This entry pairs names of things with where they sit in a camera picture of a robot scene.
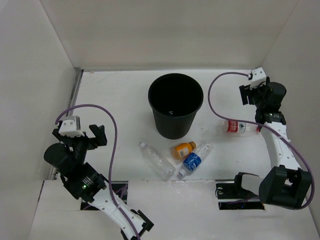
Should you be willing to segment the red label clear bottle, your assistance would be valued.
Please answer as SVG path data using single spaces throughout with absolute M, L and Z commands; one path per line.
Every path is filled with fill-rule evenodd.
M 224 120 L 222 131 L 227 134 L 233 134 L 242 137 L 254 136 L 260 133 L 260 130 L 256 125 L 235 120 Z

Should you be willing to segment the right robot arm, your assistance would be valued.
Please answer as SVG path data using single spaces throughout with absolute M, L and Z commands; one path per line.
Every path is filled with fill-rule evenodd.
M 306 208 L 311 201 L 305 198 L 315 183 L 311 170 L 303 170 L 296 160 L 298 151 L 287 137 L 287 122 L 280 111 L 285 86 L 263 77 L 239 89 L 242 103 L 256 107 L 255 122 L 266 143 L 271 169 L 264 177 L 239 173 L 239 181 L 232 185 L 233 194 L 243 198 L 251 192 L 263 204 L 291 210 Z

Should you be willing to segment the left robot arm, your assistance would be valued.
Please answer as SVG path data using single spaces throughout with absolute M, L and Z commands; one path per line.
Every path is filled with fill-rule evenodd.
M 66 190 L 106 214 L 120 227 L 125 240 L 139 240 L 154 224 L 140 211 L 129 208 L 112 190 L 107 178 L 85 161 L 87 152 L 107 145 L 104 126 L 90 125 L 88 137 L 72 121 L 60 121 L 52 134 L 58 142 L 44 153 L 44 160 L 60 174 Z

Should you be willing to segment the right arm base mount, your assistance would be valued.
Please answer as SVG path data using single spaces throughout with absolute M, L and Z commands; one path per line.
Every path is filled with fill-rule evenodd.
M 240 188 L 234 180 L 217 180 L 215 186 L 219 210 L 265 210 L 254 193 Z

